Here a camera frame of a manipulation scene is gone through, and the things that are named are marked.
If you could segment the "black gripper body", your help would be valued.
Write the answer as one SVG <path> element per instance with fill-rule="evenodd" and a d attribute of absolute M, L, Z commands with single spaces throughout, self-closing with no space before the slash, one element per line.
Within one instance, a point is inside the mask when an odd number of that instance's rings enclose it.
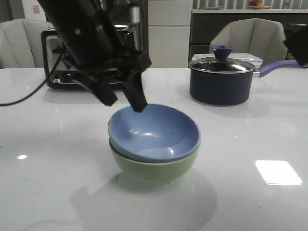
<path fill-rule="evenodd" d="M 71 77 L 72 81 L 88 90 L 94 90 L 99 86 L 100 81 L 111 86 L 112 81 L 115 80 L 117 89 L 122 89 L 123 84 L 135 86 L 137 77 L 152 64 L 148 52 L 137 50 L 128 50 L 121 57 L 90 66 L 78 65 L 72 55 L 66 55 L 63 63 L 78 72 Z"/>

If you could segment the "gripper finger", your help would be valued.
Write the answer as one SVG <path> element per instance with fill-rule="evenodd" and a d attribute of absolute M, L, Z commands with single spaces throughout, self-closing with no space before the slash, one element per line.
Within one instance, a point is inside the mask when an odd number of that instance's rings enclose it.
<path fill-rule="evenodd" d="M 122 91 L 135 112 L 141 113 L 148 105 L 144 95 L 141 73 L 136 72 L 128 75 L 121 82 Z"/>
<path fill-rule="evenodd" d="M 105 78 L 91 82 L 90 91 L 106 106 L 112 106 L 117 101 L 116 94 Z"/>

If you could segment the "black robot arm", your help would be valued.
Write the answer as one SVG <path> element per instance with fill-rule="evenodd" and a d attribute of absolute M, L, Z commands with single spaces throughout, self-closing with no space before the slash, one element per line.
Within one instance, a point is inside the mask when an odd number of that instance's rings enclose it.
<path fill-rule="evenodd" d="M 308 65 L 308 25 L 290 35 L 283 43 L 301 67 Z"/>
<path fill-rule="evenodd" d="M 147 101 L 141 75 L 151 60 L 146 51 L 128 48 L 116 30 L 117 24 L 139 22 L 139 4 L 134 0 L 41 0 L 39 4 L 69 51 L 63 62 L 79 72 L 73 81 L 111 106 L 117 96 L 109 79 L 116 77 L 132 109 L 143 111 Z"/>

